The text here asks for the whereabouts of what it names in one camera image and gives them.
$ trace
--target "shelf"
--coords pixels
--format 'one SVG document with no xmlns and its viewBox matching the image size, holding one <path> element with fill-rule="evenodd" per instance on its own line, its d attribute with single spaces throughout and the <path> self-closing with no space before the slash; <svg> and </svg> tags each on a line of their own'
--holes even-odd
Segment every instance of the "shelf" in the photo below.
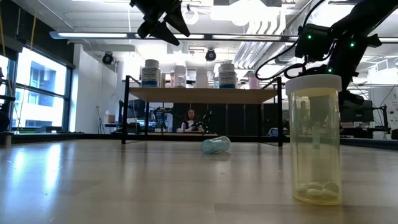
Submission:
<svg viewBox="0 0 398 224">
<path fill-rule="evenodd" d="M 261 104 L 277 95 L 277 90 L 204 88 L 130 88 L 130 94 L 156 103 Z"/>
</svg>

